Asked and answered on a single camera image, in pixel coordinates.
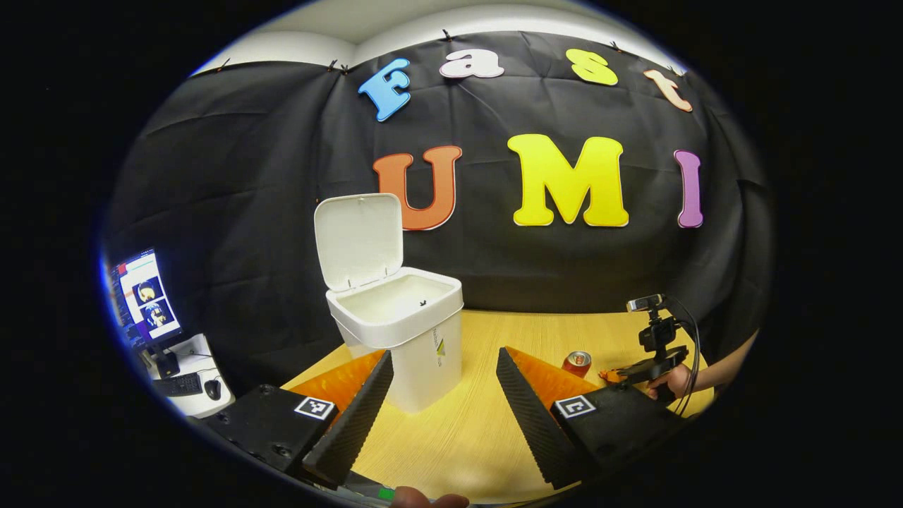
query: wooden table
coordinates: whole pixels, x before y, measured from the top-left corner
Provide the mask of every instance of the wooden table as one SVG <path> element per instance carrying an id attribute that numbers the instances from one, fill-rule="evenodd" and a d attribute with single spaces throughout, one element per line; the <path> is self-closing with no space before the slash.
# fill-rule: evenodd
<path id="1" fill-rule="evenodd" d="M 461 383 L 416 415 L 384 403 L 352 470 L 393 488 L 416 487 L 433 499 L 454 493 L 472 503 L 516 503 L 560 492 L 543 481 L 498 384 L 498 348 L 509 345 L 552 364 L 583 350 L 592 356 L 586 380 L 602 386 L 599 369 L 623 367 L 652 355 L 638 341 L 647 325 L 646 313 L 462 311 Z M 677 345 L 689 348 L 685 363 L 692 365 L 695 347 L 684 330 L 678 330 L 669 347 Z M 350 360 L 343 344 L 282 388 Z M 703 361 L 700 369 L 705 367 Z M 713 395 L 712 389 L 696 392 L 684 415 L 704 409 Z"/>

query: white desk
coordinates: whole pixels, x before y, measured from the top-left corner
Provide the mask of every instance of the white desk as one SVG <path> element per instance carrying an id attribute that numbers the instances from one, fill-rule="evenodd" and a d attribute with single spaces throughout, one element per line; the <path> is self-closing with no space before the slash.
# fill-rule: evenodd
<path id="1" fill-rule="evenodd" d="M 218 400 L 211 399 L 206 391 L 196 395 L 167 397 L 166 399 L 170 401 L 180 413 L 185 416 L 201 419 L 216 414 L 232 402 L 235 402 L 235 394 L 228 388 L 226 381 L 219 373 L 219 368 L 217 368 L 216 362 L 213 361 L 213 357 L 199 356 L 199 354 L 210 355 L 207 338 L 204 337 L 203 334 L 197 334 L 183 343 L 174 345 L 168 351 L 176 353 L 176 358 L 179 361 L 179 373 L 176 375 L 181 376 L 183 374 L 197 372 L 200 376 L 200 386 L 202 388 L 207 381 L 213 379 L 219 381 Z M 160 379 L 160 373 L 157 371 L 155 362 L 151 362 L 151 367 L 147 369 L 147 373 L 152 380 Z"/>

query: foam letter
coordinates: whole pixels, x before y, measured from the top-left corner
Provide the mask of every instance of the foam letter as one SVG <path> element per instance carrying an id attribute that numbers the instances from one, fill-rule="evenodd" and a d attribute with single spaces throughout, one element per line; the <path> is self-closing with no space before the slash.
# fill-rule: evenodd
<path id="1" fill-rule="evenodd" d="M 562 219 L 574 222 L 590 194 L 590 208 L 583 219 L 591 226 L 622 227 L 628 213 L 621 200 L 618 159 L 624 149 L 614 139 L 590 137 L 583 144 L 577 165 L 571 167 L 564 155 L 542 134 L 522 134 L 508 140 L 508 148 L 520 155 L 523 175 L 523 202 L 514 213 L 520 226 L 547 226 L 554 217 L 545 207 L 545 189 L 558 207 Z"/>
<path id="2" fill-rule="evenodd" d="M 651 79 L 656 83 L 658 89 L 662 90 L 662 93 L 665 94 L 665 99 L 668 99 L 671 104 L 675 105 L 675 108 L 681 109 L 683 111 L 693 111 L 693 106 L 684 99 L 681 99 L 677 92 L 677 85 L 662 75 L 661 72 L 650 70 L 643 72 L 643 75 L 647 78 Z"/>
<path id="3" fill-rule="evenodd" d="M 703 225 L 699 203 L 699 157 L 686 150 L 676 150 L 675 160 L 684 178 L 684 208 L 677 215 L 677 223 L 682 228 L 698 228 Z"/>
<path id="4" fill-rule="evenodd" d="M 609 63 L 594 52 L 571 49 L 565 52 L 564 56 L 573 62 L 571 69 L 585 81 L 603 85 L 614 85 L 618 82 L 618 76 L 607 67 Z"/>
<path id="5" fill-rule="evenodd" d="M 410 93 L 395 91 L 395 88 L 403 89 L 411 84 L 407 74 L 399 70 L 407 67 L 409 63 L 411 62 L 404 58 L 396 58 L 358 88 L 358 93 L 366 93 L 377 105 L 377 121 L 381 122 L 391 117 L 411 99 Z"/>
<path id="6" fill-rule="evenodd" d="M 401 201 L 401 224 L 405 230 L 431 230 L 442 226 L 454 212 L 454 162 L 461 157 L 457 146 L 437 146 L 424 152 L 433 165 L 433 204 L 420 210 L 407 203 L 405 174 L 414 162 L 410 154 L 386 155 L 373 163 L 379 175 L 379 191 L 392 193 Z"/>
<path id="7" fill-rule="evenodd" d="M 498 66 L 498 55 L 489 50 L 461 50 L 445 59 L 451 61 L 440 67 L 439 73 L 446 78 L 495 78 L 505 72 Z"/>

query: soda can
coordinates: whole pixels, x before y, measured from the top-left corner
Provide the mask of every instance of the soda can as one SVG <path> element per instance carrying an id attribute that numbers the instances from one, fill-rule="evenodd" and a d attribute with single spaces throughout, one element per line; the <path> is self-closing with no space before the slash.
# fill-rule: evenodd
<path id="1" fill-rule="evenodd" d="M 586 372 L 590 370 L 590 365 L 592 365 L 592 358 L 589 353 L 586 353 L 585 351 L 573 351 L 564 359 L 562 369 L 565 369 L 576 376 L 583 377 L 586 375 Z"/>

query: black fabric curtain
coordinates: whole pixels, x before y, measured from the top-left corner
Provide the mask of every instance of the black fabric curtain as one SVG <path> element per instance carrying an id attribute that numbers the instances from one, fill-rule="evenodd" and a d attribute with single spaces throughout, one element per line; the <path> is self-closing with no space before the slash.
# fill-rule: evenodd
<path id="1" fill-rule="evenodd" d="M 450 80 L 445 56 L 495 52 L 497 78 Z M 571 48 L 603 57 L 614 86 L 582 80 Z M 410 101 L 385 122 L 358 87 L 406 58 Z M 658 70 L 693 104 L 684 112 L 643 75 Z M 571 165 L 587 138 L 624 147 L 629 224 L 518 226 L 521 164 L 512 136 L 549 136 Z M 762 319 L 774 266 L 773 208 L 755 150 L 711 88 L 596 42 L 545 33 L 478 33 L 404 48 L 343 74 L 296 62 L 228 66 L 186 80 L 126 159 L 104 234 L 111 262 L 154 247 L 186 334 L 204 333 L 239 395 L 281 384 L 341 344 L 313 236 L 319 201 L 378 192 L 373 163 L 414 158 L 407 200 L 433 200 L 423 153 L 458 146 L 454 213 L 406 231 L 405 265 L 457 278 L 465 306 L 520 312 L 622 312 L 627 300 L 675 295 L 715 362 Z M 704 222 L 678 226 L 675 150 L 701 159 Z M 672 309 L 683 316 L 678 308 Z"/>

